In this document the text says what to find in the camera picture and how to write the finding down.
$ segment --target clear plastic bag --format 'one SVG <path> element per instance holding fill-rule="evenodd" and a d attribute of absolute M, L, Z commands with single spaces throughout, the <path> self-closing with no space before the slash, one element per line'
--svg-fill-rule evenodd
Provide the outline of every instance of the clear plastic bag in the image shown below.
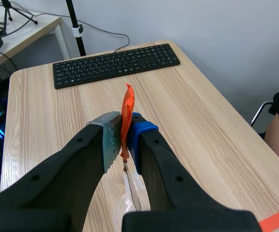
<path fill-rule="evenodd" d="M 142 211 L 150 210 L 149 198 L 146 190 L 146 186 L 140 178 L 140 175 L 136 171 L 132 172 L 132 179 L 139 197 Z M 122 219 L 126 213 L 136 211 L 132 200 L 130 185 L 126 173 L 122 174 L 125 185 L 125 194 L 118 201 L 115 213 L 114 213 L 114 229 L 115 232 L 121 232 L 122 230 Z"/>

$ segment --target screw hole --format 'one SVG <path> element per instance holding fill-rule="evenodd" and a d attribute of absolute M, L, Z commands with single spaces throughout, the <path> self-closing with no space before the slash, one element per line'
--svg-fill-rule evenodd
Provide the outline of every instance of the screw hole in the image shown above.
<path fill-rule="evenodd" d="M 34 176 L 31 177 L 31 181 L 38 181 L 39 178 L 40 178 L 39 175 L 34 175 Z"/>
<path fill-rule="evenodd" d="M 183 181 L 183 178 L 182 178 L 181 176 L 177 176 L 177 177 L 176 177 L 176 181 L 182 182 L 182 181 Z"/>

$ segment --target wooden table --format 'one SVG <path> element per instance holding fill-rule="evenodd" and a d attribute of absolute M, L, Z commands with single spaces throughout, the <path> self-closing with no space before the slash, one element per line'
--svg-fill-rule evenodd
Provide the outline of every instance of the wooden table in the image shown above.
<path fill-rule="evenodd" d="M 5 8 L 0 6 L 0 22 L 4 22 L 4 12 L 5 12 Z M 13 10 L 10 10 L 10 14 L 13 20 L 12 21 L 7 20 L 8 23 L 6 28 L 7 33 L 10 33 L 18 29 L 27 21 L 25 17 L 23 17 L 22 15 L 20 15 L 19 13 Z M 20 52 L 21 50 L 23 50 L 28 45 L 30 45 L 31 43 L 33 43 L 34 41 L 42 37 L 43 35 L 46 35 L 48 33 L 53 33 L 56 36 L 58 45 L 60 47 L 64 59 L 69 59 L 70 56 L 60 27 L 61 18 L 53 15 L 40 15 L 38 17 L 34 17 L 33 19 L 38 21 L 37 25 L 35 25 L 32 21 L 30 21 L 19 31 L 4 37 L 3 38 L 4 44 L 0 48 L 0 52 L 4 53 L 8 57 L 12 57 L 18 52 Z M 7 58 L 2 54 L 0 54 L 0 65 L 6 60 Z"/>
<path fill-rule="evenodd" d="M 215 200 L 263 220 L 279 212 L 279 157 L 172 42 L 181 65 L 54 89 L 51 64 L 10 79 L 1 189 L 59 151 L 87 122 L 119 111 L 126 91 L 135 109 L 158 125 L 180 162 Z M 124 194 L 122 160 L 114 162 L 92 198 L 84 231 L 113 230 Z"/>

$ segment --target orange plastic bag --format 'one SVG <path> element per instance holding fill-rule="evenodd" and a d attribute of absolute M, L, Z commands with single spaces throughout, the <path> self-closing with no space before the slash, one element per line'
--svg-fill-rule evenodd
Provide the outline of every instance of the orange plastic bag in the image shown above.
<path fill-rule="evenodd" d="M 125 93 L 123 104 L 122 104 L 122 128 L 121 128 L 121 147 L 123 162 L 127 162 L 129 158 L 129 152 L 127 148 L 127 135 L 132 121 L 132 113 L 135 105 L 135 94 L 132 86 L 126 83 L 128 90 Z"/>

